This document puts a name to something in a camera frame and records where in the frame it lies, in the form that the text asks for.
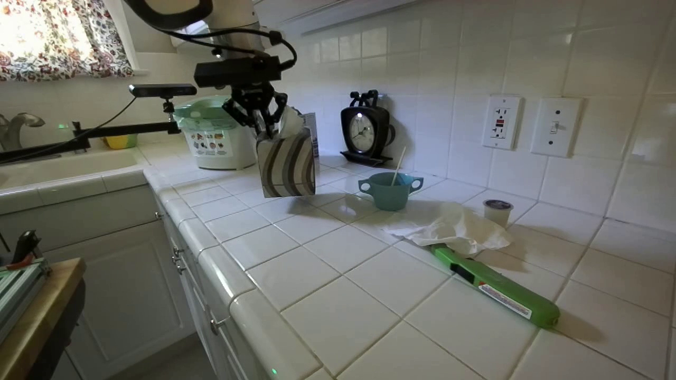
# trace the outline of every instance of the white cloth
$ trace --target white cloth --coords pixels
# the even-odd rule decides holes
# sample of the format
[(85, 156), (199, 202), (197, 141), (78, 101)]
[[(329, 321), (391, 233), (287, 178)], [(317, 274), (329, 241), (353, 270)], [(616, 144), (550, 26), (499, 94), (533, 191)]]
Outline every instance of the white cloth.
[(429, 226), (411, 230), (391, 230), (392, 237), (405, 239), (419, 247), (447, 246), (460, 256), (477, 256), (481, 249), (503, 249), (511, 244), (509, 233), (484, 218), (473, 215), (459, 202), (441, 207), (441, 215)]

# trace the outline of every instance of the wall outlet cover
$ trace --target wall outlet cover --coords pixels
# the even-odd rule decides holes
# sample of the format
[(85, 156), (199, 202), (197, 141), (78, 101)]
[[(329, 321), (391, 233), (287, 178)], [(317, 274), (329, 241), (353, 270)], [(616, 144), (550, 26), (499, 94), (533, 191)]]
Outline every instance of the wall outlet cover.
[(530, 153), (570, 156), (580, 99), (540, 99)]
[(489, 97), (481, 145), (511, 151), (519, 111), (521, 111), (521, 97), (515, 97), (515, 96)]

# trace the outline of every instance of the cabinet door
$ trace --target cabinet door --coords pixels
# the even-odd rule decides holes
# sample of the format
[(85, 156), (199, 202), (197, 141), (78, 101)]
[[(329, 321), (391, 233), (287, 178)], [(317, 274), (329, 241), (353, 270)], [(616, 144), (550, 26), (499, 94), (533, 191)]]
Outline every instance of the cabinet door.
[(82, 257), (87, 264), (85, 311), (67, 347), (82, 378), (110, 378), (193, 334), (160, 222), (48, 251), (45, 257)]
[(229, 347), (223, 343), (219, 343), (218, 331), (212, 323), (215, 323), (212, 311), (205, 305), (203, 293), (199, 292), (199, 285), (195, 281), (195, 272), (190, 270), (190, 266), (186, 264), (186, 256), (181, 249), (176, 249), (176, 270), (179, 274), (186, 300), (189, 300), (189, 309), (193, 314), (193, 323), (197, 329), (197, 335), (203, 344), (203, 350), (212, 363), (212, 369), (215, 373), (215, 378), (219, 380), (234, 380), (231, 361), (229, 361)]
[(219, 335), (227, 341), (231, 348), (233, 368), (239, 371), (240, 380), (258, 380), (269, 378), (267, 369), (258, 361), (253, 348), (250, 347), (248, 339), (237, 328), (234, 320), (219, 325)]
[(55, 373), (51, 380), (80, 380), (78, 369), (70, 361), (67, 353), (61, 355), (60, 365), (55, 368)]

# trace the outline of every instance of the patterned curtain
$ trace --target patterned curtain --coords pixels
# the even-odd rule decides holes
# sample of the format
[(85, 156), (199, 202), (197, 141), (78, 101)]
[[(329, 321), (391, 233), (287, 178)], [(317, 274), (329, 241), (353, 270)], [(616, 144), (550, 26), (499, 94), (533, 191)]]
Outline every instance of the patterned curtain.
[(0, 81), (127, 77), (103, 0), (0, 0)]

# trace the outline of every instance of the black cable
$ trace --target black cable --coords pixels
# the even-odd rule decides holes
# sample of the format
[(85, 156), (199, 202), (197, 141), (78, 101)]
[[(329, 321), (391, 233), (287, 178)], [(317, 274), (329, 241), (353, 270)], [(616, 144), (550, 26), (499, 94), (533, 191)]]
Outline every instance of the black cable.
[(253, 34), (253, 36), (265, 36), (269, 39), (272, 45), (283, 45), (289, 53), (291, 53), (291, 60), (280, 63), (280, 69), (289, 69), (295, 66), (297, 62), (297, 53), (295, 49), (286, 41), (280, 39), (278, 31), (261, 31), (261, 30), (248, 30), (248, 27), (229, 27), (229, 30), (215, 30), (215, 31), (207, 31), (207, 34), (177, 34), (177, 31), (164, 31), (174, 39), (181, 39), (181, 41), (189, 41), (193, 45), (200, 45), (200, 46), (212, 46), (212, 49), (221, 49), (221, 51), (233, 51), (233, 53), (248, 53), (248, 55), (265, 55), (261, 51), (253, 51), (253, 49), (239, 49), (239, 46), (231, 46), (231, 45), (215, 45), (215, 43), (203, 43), (199, 39), (214, 39), (214, 36), (229, 36), (229, 34)]
[(60, 153), (60, 148), (70, 145), (70, 144), (74, 144), (74, 141), (78, 141), (78, 139), (87, 139), (92, 131), (103, 130), (106, 125), (110, 125), (113, 120), (117, 120), (120, 114), (124, 114), (135, 99), (137, 99), (137, 97), (130, 97), (130, 101), (128, 101), (122, 111), (118, 111), (115, 117), (110, 117), (108, 120), (103, 120), (103, 122), (100, 122), (97, 127), (89, 130), (87, 134), (77, 136), (74, 139), (67, 139), (67, 141), (63, 141), (63, 144), (60, 144), (60, 145), (48, 145), (48, 148), (45, 148), (45, 151), (36, 151), (36, 153), (23, 155), (23, 156), (12, 156), (12, 159), (9, 159), (6, 163), (29, 161), (29, 159), (36, 159), (36, 156), (46, 156), (46, 155), (51, 155), (51, 153)]

